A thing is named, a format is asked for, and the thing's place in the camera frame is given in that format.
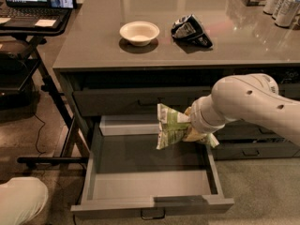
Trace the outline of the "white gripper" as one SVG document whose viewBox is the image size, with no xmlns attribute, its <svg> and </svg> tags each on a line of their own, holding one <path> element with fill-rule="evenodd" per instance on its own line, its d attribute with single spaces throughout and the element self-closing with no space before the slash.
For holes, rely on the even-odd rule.
<svg viewBox="0 0 300 225">
<path fill-rule="evenodd" d="M 183 138 L 184 142 L 203 141 L 207 135 L 225 127 L 228 120 L 214 105 L 211 96 L 200 97 L 191 107 L 186 108 L 185 115 L 189 115 L 191 125 L 200 133 L 189 133 Z"/>
</svg>

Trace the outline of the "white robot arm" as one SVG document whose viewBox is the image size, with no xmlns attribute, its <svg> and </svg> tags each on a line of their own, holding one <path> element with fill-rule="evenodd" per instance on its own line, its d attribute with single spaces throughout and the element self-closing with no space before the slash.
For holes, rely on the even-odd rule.
<svg viewBox="0 0 300 225">
<path fill-rule="evenodd" d="M 300 102 L 280 96 L 275 80 L 262 73 L 218 80 L 209 96 L 192 103 L 189 117 L 200 133 L 214 133 L 244 120 L 300 144 Z"/>
</svg>

